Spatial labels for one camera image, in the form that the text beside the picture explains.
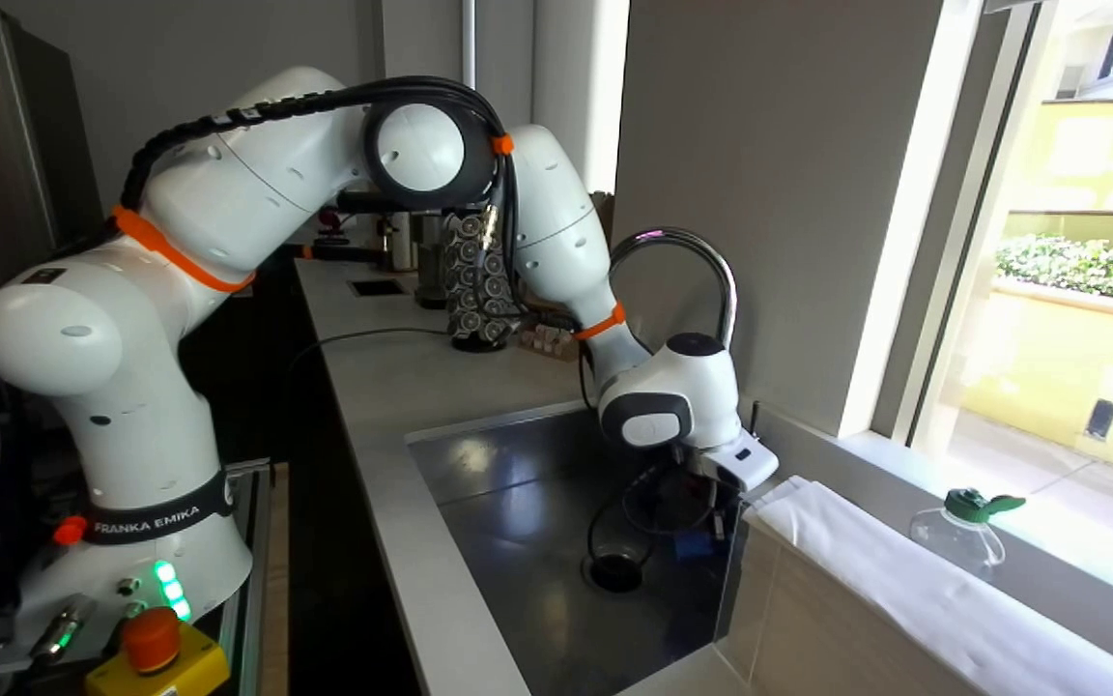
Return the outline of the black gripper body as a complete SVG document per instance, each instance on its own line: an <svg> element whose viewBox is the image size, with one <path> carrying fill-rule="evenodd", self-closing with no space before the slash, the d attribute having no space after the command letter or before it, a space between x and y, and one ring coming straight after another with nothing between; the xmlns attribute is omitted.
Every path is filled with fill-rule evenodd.
<svg viewBox="0 0 1113 696"><path fill-rule="evenodd" d="M718 480L689 470L656 470L636 489L636 514L650 534L684 534L713 514Z"/></svg>

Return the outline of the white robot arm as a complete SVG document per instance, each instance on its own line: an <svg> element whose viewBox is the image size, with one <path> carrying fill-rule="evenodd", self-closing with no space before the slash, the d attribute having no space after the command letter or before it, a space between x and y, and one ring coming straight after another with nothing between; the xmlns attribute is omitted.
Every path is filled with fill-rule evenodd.
<svg viewBox="0 0 1113 696"><path fill-rule="evenodd" d="M611 265L646 240L604 236L550 128L507 128L446 78L343 86L292 65L229 114L145 141L106 236L0 287L0 381L55 401L87 490L0 618L0 677L61 658L97 622L145 608L199 618L243 587L252 551L177 340L341 199L481 211L507 278L570 314L599 426L617 447L684 447L747 490L778 472L736 417L726 333L684 333L656 354L631 333Z"/></svg>

